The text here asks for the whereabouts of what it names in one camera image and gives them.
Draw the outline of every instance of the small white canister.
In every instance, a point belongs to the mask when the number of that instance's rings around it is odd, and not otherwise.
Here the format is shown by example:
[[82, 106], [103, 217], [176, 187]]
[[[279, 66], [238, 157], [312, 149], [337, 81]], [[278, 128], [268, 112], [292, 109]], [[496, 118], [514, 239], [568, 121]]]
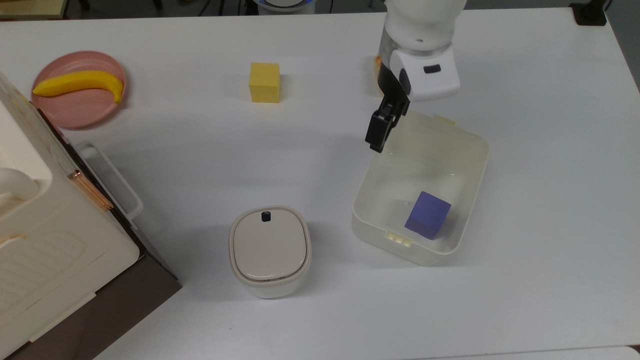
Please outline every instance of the small white canister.
[[287, 206], [270, 206], [240, 215], [229, 233], [231, 268], [257, 297], [292, 293], [311, 262], [309, 230]]

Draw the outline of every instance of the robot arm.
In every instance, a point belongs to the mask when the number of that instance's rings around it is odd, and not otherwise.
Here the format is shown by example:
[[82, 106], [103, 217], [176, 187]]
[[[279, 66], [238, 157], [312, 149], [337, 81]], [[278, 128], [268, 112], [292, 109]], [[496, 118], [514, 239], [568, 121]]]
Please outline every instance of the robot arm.
[[451, 38], [466, 0], [387, 0], [380, 40], [378, 85], [384, 98], [369, 123], [365, 141], [382, 152], [391, 129], [411, 101], [455, 94], [460, 79]]

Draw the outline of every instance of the pink plate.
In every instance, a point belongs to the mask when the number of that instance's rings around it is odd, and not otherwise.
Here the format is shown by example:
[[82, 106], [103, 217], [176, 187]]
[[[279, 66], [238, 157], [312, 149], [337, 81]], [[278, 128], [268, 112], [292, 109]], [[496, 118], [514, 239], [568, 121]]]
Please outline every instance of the pink plate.
[[[41, 81], [54, 76], [82, 70], [101, 70], [111, 73], [124, 84], [122, 95], [127, 90], [127, 78], [120, 64], [107, 54], [97, 51], [78, 51], [61, 56], [48, 64], [33, 82], [33, 88]], [[31, 94], [31, 102], [42, 110], [49, 121], [66, 129], [78, 129], [106, 119], [118, 104], [113, 94], [103, 89], [86, 89], [54, 97]]]

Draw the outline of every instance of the copper latch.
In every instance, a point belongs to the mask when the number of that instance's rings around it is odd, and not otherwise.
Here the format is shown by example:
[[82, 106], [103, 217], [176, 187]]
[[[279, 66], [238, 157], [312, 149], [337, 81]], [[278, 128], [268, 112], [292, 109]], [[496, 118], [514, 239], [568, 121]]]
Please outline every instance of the copper latch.
[[76, 172], [71, 173], [69, 175], [69, 179], [76, 184], [76, 186], [89, 198], [89, 200], [98, 205], [98, 208], [103, 211], [113, 209], [113, 204], [95, 188], [91, 181], [89, 181], [89, 179], [87, 179], [80, 170], [76, 169]]

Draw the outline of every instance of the purple cube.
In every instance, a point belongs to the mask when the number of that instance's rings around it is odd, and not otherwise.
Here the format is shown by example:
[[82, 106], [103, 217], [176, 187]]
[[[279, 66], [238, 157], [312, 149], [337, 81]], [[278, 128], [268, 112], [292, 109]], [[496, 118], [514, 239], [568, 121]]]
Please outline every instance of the purple cube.
[[420, 192], [404, 227], [429, 240], [434, 240], [449, 209], [451, 209], [451, 204], [448, 202], [440, 200], [430, 193]]

